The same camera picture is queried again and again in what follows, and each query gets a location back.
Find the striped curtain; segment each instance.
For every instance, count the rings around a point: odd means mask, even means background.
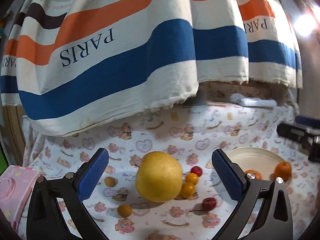
[[[299,57],[279,0],[26,0],[1,98],[68,136],[182,102],[200,82],[301,87]]]

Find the large yellow fruit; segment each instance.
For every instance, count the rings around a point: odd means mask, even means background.
[[[150,152],[142,158],[136,175],[139,194],[153,202],[174,199],[182,187],[182,167],[167,153]]]

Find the red apple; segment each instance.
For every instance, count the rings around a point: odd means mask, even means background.
[[[202,175],[202,169],[199,166],[194,166],[192,167],[190,173],[197,174],[198,177],[200,177]]]
[[[201,208],[204,211],[210,211],[210,210],[214,209],[216,207],[216,205],[217,205],[216,199],[214,197],[208,197],[203,200]]]

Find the star sticker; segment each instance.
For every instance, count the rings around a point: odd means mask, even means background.
[[[6,209],[4,211],[4,216],[7,220],[9,220],[9,218],[11,217],[11,213],[10,213],[10,210],[9,209]]]

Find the white plate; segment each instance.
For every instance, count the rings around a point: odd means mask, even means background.
[[[237,163],[243,171],[255,170],[261,173],[262,179],[273,181],[273,172],[275,167],[284,162],[280,156],[255,147],[242,147],[232,150],[227,154],[229,159]],[[285,182],[288,187],[291,183],[291,177]]]

